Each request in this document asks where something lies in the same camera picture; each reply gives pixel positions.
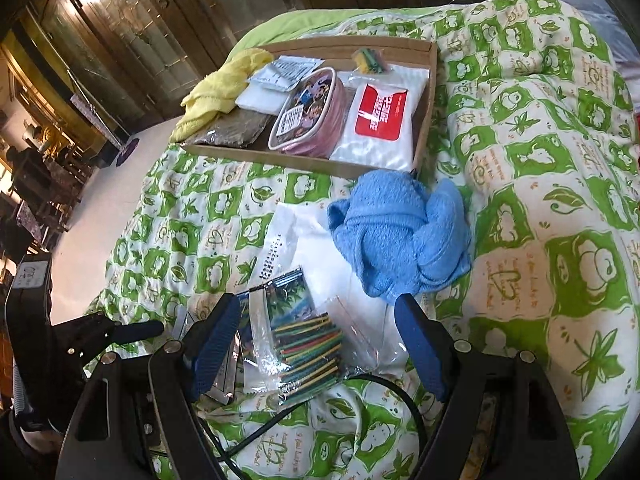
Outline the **bag of coloured sticks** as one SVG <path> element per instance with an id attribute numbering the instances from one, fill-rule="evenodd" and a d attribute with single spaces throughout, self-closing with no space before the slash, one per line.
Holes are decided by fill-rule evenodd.
<path id="1" fill-rule="evenodd" d="M 275 410 L 307 401 L 380 364 L 378 352 L 338 298 L 314 306 L 310 318 L 273 330 L 262 300 L 250 295 L 250 327 L 243 390 L 264 394 Z"/>

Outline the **yellow towel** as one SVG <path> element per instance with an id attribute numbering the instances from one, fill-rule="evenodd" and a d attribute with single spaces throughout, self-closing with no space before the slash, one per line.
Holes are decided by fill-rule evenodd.
<path id="1" fill-rule="evenodd" d="M 269 51 L 250 48 L 205 76 L 180 102 L 183 115 L 172 130 L 169 142 L 183 142 L 220 114 L 229 114 L 235 108 L 235 100 L 248 86 L 248 78 L 272 61 Z"/>

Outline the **white foam block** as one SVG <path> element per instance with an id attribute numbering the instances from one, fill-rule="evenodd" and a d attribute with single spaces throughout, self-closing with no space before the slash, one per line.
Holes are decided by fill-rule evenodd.
<path id="1" fill-rule="evenodd" d="M 287 99 L 286 92 L 272 90 L 260 84 L 249 84 L 235 99 L 235 105 L 241 110 L 278 116 Z"/>

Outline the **pink cartoon zip pouch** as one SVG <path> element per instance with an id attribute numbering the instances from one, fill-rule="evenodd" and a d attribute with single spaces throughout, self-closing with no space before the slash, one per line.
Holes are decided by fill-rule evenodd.
<path id="1" fill-rule="evenodd" d="M 303 79 L 286 100 L 274 122 L 268 150 L 330 157 L 343 133 L 347 94 L 333 67 L 321 67 Z"/>

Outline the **green white patterned quilt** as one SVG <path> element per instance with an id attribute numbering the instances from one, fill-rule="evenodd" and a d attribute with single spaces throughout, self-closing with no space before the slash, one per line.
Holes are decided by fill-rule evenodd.
<path id="1" fill-rule="evenodd" d="M 639 416 L 639 133 L 611 48 L 560 0 L 424 10 L 295 11 L 241 49 L 311 35 L 431 41 L 435 109 L 421 178 L 461 191 L 469 274 L 430 300 L 480 350 L 536 354 L 579 474 L 600 476 Z M 206 315 L 254 275 L 279 204 L 324 207 L 326 174 L 166 148 L 107 260 L 91 310 L 122 323 Z"/>

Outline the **blue towel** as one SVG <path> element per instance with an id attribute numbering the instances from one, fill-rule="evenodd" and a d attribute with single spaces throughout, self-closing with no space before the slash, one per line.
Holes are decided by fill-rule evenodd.
<path id="1" fill-rule="evenodd" d="M 369 171 L 326 215 L 334 246 L 372 298 L 439 292 L 471 270 L 462 195 L 448 179 L 430 191 L 405 172 Z"/>

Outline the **white plastic bag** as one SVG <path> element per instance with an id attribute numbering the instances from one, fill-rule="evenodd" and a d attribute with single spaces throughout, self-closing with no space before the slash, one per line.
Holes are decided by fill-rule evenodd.
<path id="1" fill-rule="evenodd" d="M 395 326 L 394 308 L 364 293 L 359 278 L 337 251 L 326 229 L 326 211 L 315 204 L 276 207 L 250 284 L 265 283 L 296 268 L 303 271 L 315 306 L 333 298 L 341 300 L 352 322 L 378 352 L 382 366 L 408 359 Z"/>

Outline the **grey silver foil packet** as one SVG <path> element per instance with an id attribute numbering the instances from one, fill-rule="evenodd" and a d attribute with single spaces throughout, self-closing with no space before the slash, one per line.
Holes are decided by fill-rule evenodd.
<path id="1" fill-rule="evenodd" d="M 229 114 L 220 114 L 183 144 L 246 148 L 273 122 L 274 116 L 235 107 Z"/>

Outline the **white red wipes pack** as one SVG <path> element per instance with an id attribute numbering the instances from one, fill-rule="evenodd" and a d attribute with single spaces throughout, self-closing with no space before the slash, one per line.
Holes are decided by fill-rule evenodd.
<path id="1" fill-rule="evenodd" d="M 361 166 L 408 171 L 413 114 L 430 80 L 427 68 L 392 64 L 386 73 L 338 74 L 352 92 L 344 128 L 330 159 Z"/>

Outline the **wooden glass cabinet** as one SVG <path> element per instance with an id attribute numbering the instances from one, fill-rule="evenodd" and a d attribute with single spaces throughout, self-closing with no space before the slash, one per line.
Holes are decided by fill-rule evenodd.
<path id="1" fill-rule="evenodd" d="M 1 0 L 1 52 L 25 106 L 101 164 L 182 99 L 233 44 L 231 0 Z"/>

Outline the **small silver sachet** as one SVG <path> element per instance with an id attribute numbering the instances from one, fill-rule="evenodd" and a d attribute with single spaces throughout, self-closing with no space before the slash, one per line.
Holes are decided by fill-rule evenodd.
<path id="1" fill-rule="evenodd" d="M 290 92 L 322 64 L 322 58 L 281 55 L 255 72 L 248 81 L 270 90 Z"/>

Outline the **brown cardboard tray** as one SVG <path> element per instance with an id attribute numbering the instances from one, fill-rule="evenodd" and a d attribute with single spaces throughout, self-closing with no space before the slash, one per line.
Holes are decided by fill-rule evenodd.
<path id="1" fill-rule="evenodd" d="M 415 174 L 434 106 L 437 47 L 385 36 L 321 36 L 268 44 L 271 64 L 245 93 L 282 104 L 238 107 L 183 147 L 357 179 L 386 169 Z"/>

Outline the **green yellow sponge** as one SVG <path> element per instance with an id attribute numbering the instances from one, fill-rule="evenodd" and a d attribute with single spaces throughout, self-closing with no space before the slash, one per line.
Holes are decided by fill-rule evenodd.
<path id="1" fill-rule="evenodd" d="M 365 75 L 381 75 L 388 72 L 388 66 L 378 50 L 359 48 L 352 55 L 356 70 Z"/>

